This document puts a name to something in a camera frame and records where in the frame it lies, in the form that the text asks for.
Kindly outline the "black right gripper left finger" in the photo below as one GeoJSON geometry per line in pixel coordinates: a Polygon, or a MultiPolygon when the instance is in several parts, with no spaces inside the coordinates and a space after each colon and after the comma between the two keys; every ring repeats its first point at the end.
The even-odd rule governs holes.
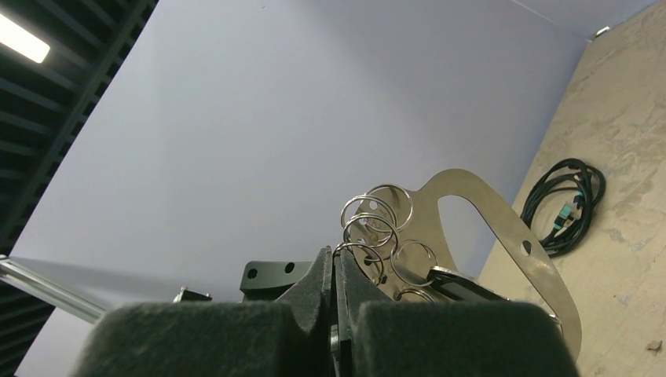
{"type": "Polygon", "coordinates": [[[107,312],[75,376],[326,376],[332,252],[274,301],[142,302],[107,312]]]}

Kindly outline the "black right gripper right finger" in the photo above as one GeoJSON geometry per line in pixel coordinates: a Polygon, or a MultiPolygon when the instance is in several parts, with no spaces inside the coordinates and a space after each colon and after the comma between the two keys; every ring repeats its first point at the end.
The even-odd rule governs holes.
{"type": "Polygon", "coordinates": [[[555,322],[525,302],[394,302],[333,254],[341,376],[577,376],[555,322]]]}

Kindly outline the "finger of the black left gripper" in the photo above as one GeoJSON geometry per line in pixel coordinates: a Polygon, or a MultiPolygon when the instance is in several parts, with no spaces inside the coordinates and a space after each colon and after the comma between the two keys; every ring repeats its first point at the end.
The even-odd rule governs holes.
{"type": "Polygon", "coordinates": [[[243,301],[276,300],[304,277],[311,264],[312,262],[248,262],[240,281],[243,301]]]}

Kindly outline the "grey key holder plate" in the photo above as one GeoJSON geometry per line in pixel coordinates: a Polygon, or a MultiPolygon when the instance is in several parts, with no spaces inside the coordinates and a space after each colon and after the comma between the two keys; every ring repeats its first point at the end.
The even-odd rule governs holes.
{"type": "Polygon", "coordinates": [[[340,225],[336,251],[349,252],[391,300],[459,302],[426,279],[431,267],[442,266],[508,301],[541,307],[572,356],[579,356],[580,314],[555,263],[511,205],[476,174],[443,170],[415,190],[376,185],[347,201],[340,225]]]}

